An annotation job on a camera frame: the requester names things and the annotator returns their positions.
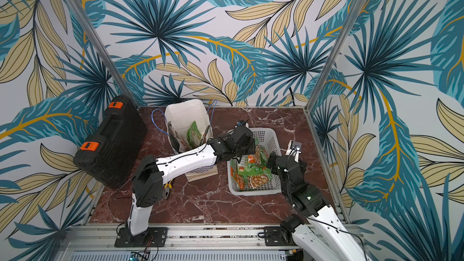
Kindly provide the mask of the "green orange packet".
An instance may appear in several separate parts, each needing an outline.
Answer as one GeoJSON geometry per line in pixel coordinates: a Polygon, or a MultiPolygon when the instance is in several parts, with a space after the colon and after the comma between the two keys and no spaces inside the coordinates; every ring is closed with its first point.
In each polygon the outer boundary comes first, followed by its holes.
{"type": "Polygon", "coordinates": [[[268,153],[258,138],[254,139],[255,153],[246,159],[247,169],[265,169],[267,167],[268,153]]]}

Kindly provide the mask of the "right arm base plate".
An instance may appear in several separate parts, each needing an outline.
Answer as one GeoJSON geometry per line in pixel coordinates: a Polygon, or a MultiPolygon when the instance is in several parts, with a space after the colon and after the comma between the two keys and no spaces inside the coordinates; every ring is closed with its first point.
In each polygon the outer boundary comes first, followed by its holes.
{"type": "Polygon", "coordinates": [[[277,226],[264,227],[259,237],[264,239],[267,247],[296,246],[293,242],[291,233],[286,229],[277,226]]]}

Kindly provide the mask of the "blue checkered paper bag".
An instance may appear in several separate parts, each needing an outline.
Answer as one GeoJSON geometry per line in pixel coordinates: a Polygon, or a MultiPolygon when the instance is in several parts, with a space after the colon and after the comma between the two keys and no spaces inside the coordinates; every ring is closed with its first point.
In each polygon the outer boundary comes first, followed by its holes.
{"type": "MultiPolygon", "coordinates": [[[[204,134],[206,127],[211,126],[210,117],[202,101],[198,99],[188,100],[182,103],[171,104],[166,107],[164,112],[166,122],[172,122],[172,126],[179,136],[185,141],[186,151],[183,153],[175,153],[171,157],[162,157],[156,159],[156,166],[163,174],[163,184],[167,184],[174,178],[195,172],[204,172],[213,170],[217,173],[216,155],[212,146],[207,143],[200,145],[195,149],[191,149],[187,144],[187,130],[195,121],[201,134],[204,134]]],[[[213,138],[213,132],[209,135],[209,139],[213,138]]]]}

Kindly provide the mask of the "dark green red packet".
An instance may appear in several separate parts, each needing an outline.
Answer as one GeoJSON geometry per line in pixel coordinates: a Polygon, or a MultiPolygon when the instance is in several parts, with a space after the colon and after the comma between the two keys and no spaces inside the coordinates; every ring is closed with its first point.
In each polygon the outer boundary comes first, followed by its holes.
{"type": "Polygon", "coordinates": [[[185,141],[179,136],[172,126],[172,122],[167,122],[169,141],[174,152],[179,154],[186,151],[185,141]]]}

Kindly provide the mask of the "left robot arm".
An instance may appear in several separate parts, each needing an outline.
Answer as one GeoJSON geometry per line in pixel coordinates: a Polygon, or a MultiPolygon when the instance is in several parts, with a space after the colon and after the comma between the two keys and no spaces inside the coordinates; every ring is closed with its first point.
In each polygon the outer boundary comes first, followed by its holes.
{"type": "Polygon", "coordinates": [[[132,179],[132,204],[126,231],[130,238],[146,236],[153,205],[164,198],[164,186],[176,177],[205,166],[256,152],[253,132],[238,123],[231,133],[210,138],[196,149],[171,157],[144,158],[132,179]]]}

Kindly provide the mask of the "green packet with barcode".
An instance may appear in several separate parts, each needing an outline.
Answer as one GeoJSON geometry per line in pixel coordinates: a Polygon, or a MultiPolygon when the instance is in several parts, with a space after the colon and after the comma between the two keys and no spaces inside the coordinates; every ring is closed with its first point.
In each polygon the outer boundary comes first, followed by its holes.
{"type": "Polygon", "coordinates": [[[231,177],[238,188],[238,191],[242,192],[247,188],[244,177],[238,174],[238,170],[234,165],[231,165],[231,177]]]}

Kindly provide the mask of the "white plastic basket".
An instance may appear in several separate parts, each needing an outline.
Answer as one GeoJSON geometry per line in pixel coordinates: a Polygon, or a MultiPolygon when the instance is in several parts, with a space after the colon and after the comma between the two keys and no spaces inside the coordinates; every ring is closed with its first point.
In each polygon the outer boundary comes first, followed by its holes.
{"type": "MultiPolygon", "coordinates": [[[[255,138],[258,138],[259,144],[264,147],[268,153],[275,152],[281,156],[279,141],[275,131],[271,128],[250,128],[255,138]]],[[[237,163],[233,159],[227,163],[228,170],[228,187],[229,191],[236,196],[263,196],[263,195],[276,195],[281,193],[280,179],[276,175],[272,175],[269,182],[256,189],[241,190],[239,185],[235,182],[232,176],[232,169],[237,168],[237,163]]]]}

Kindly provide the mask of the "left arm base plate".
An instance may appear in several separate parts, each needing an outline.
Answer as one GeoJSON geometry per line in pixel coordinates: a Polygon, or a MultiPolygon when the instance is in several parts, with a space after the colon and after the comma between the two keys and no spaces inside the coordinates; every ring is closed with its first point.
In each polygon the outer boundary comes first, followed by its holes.
{"type": "Polygon", "coordinates": [[[166,244],[167,227],[149,227],[145,232],[133,236],[129,228],[121,228],[117,232],[116,248],[163,248],[166,244]]]}

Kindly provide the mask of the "green yellow snack packet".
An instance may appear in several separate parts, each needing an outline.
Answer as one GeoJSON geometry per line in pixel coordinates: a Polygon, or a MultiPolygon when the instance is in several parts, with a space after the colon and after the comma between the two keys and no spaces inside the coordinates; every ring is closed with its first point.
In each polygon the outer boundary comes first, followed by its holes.
{"type": "Polygon", "coordinates": [[[190,128],[187,130],[187,144],[191,149],[195,149],[201,145],[202,141],[202,134],[200,133],[198,129],[197,123],[194,121],[190,128]]]}

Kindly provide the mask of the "dark packet with label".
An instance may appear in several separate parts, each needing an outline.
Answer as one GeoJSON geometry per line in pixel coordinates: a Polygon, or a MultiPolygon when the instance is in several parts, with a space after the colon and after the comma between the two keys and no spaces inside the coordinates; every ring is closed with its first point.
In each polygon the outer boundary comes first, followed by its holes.
{"type": "Polygon", "coordinates": [[[206,144],[207,140],[209,139],[210,132],[211,132],[211,126],[208,125],[206,127],[206,130],[205,130],[203,136],[201,137],[201,145],[206,144]]]}

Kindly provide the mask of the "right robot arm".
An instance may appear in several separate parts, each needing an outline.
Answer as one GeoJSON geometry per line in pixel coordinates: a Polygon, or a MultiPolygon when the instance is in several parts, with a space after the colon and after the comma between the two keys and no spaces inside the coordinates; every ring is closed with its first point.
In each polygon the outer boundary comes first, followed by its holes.
{"type": "Polygon", "coordinates": [[[282,194],[298,214],[280,223],[282,240],[315,261],[369,261],[362,237],[348,232],[320,190],[305,181],[297,153],[271,153],[267,168],[280,179],[282,194]]]}

